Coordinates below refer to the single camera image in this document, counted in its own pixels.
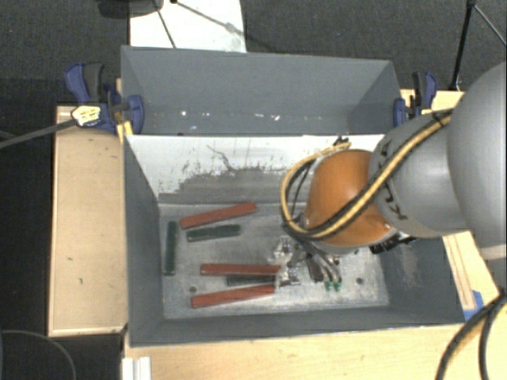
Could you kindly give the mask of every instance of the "black cable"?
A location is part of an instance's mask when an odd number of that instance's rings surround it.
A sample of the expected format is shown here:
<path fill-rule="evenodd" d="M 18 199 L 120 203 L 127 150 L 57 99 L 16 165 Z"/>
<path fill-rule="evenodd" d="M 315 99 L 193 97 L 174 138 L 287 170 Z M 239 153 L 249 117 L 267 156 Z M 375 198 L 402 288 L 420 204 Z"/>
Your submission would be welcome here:
<path fill-rule="evenodd" d="M 463 342 L 465 336 L 472 331 L 481 320 L 488 316 L 493 310 L 495 310 L 501 304 L 503 306 L 505 304 L 505 290 L 502 290 L 501 294 L 496 297 L 492 302 L 490 302 L 487 306 L 481 308 L 477 313 L 475 313 L 466 323 L 465 325 L 454 335 L 451 339 L 451 342 L 447 345 L 444 354 L 440 359 L 440 364 L 438 366 L 438 370 L 436 372 L 436 380 L 443 380 L 445 371 L 447 370 L 449 361 L 451 360 L 452 354 L 458 348 L 458 346 Z"/>
<path fill-rule="evenodd" d="M 486 317 L 486 321 L 484 322 L 484 326 L 481 331 L 481 340 L 478 345 L 478 367 L 481 372 L 482 380 L 489 380 L 490 376 L 488 375 L 487 370 L 487 362 L 486 362 L 486 349 L 488 343 L 488 337 L 490 336 L 491 327 L 493 326 L 494 319 L 497 317 L 501 308 L 505 305 L 507 301 L 507 291 L 502 288 L 500 300 L 498 304 L 488 313 Z"/>
<path fill-rule="evenodd" d="M 504 44 L 505 47 L 507 47 L 507 43 L 505 42 L 504 37 L 500 34 L 500 31 L 494 26 L 494 24 L 490 21 L 490 19 L 483 13 L 481 9 L 479 9 L 478 6 L 474 6 L 474 10 L 478 13 L 478 15 L 481 16 L 481 18 L 488 24 L 490 29 L 494 32 L 494 34 L 498 37 L 498 39 Z"/>
<path fill-rule="evenodd" d="M 297 202 L 299 191 L 301 190 L 301 187 L 303 186 L 304 181 L 307 179 L 308 173 L 310 172 L 311 165 L 307 165 L 305 167 L 305 172 L 303 174 L 303 177 L 301 177 L 301 180 L 299 180 L 298 187 L 295 190 L 294 200 L 292 202 L 292 209 L 291 209 L 291 217 L 294 217 L 294 211 L 295 211 L 295 204 Z"/>
<path fill-rule="evenodd" d="M 176 44 L 174 43 L 173 37 L 171 36 L 169 29 L 167 28 L 167 24 L 164 21 L 164 17 L 162 16 L 162 13 L 160 12 L 160 9 L 158 8 L 157 4 L 155 3 L 155 0 L 151 0 L 153 3 L 153 7 L 157 10 L 158 17 L 160 18 L 160 21 L 162 22 L 162 25 L 164 26 L 164 29 L 166 30 L 167 37 L 169 38 L 169 41 L 173 48 L 176 49 Z"/>
<path fill-rule="evenodd" d="M 11 330 L 11 329 L 10 330 L 6 330 L 6 331 L 2 331 L 0 333 L 0 340 L 2 339 L 2 337 L 1 337 L 2 333 L 4 335 L 31 336 L 31 337 L 37 338 L 39 340 L 44 340 L 44 341 L 48 342 L 50 345 L 53 345 L 55 348 L 57 348 L 59 351 L 61 351 L 63 353 L 63 355 L 65 356 L 65 359 L 69 363 L 69 365 L 71 367 L 71 372 L 72 372 L 72 380 L 77 380 L 78 375 L 76 373 L 76 366 L 74 364 L 74 360 L 72 359 L 71 355 L 66 350 L 66 348 L 64 348 L 61 344 L 59 344 L 58 342 L 56 342 L 56 340 L 53 340 L 49 336 L 40 335 L 39 333 L 36 333 L 36 332 L 22 331 L 22 330 Z M 1 365 L 0 365 L 0 380 L 2 380 L 2 366 Z"/>
<path fill-rule="evenodd" d="M 40 136 L 54 134 L 55 132 L 64 130 L 69 127 L 74 127 L 76 125 L 75 120 L 68 120 L 62 123 L 58 123 L 55 125 L 51 125 L 50 127 L 42 128 L 38 131 L 29 132 L 28 134 L 20 135 L 11 139 L 7 139 L 6 141 L 0 142 L 0 150 L 3 148 L 7 148 L 11 145 L 16 145 L 18 143 L 23 143 L 25 141 L 29 141 L 30 139 L 38 138 Z"/>

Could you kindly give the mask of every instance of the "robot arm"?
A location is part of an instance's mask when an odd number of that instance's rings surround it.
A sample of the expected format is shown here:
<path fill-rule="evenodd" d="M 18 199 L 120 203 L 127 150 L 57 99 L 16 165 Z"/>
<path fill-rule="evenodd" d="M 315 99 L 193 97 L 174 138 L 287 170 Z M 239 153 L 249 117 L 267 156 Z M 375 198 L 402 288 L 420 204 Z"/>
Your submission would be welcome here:
<path fill-rule="evenodd" d="M 298 218 L 288 213 L 287 194 L 316 159 L 302 160 L 282 184 L 291 236 L 343 254 L 471 230 L 495 282 L 505 286 L 505 63 L 484 74 L 452 114 L 405 123 L 372 154 L 344 143 L 329 152 Z"/>

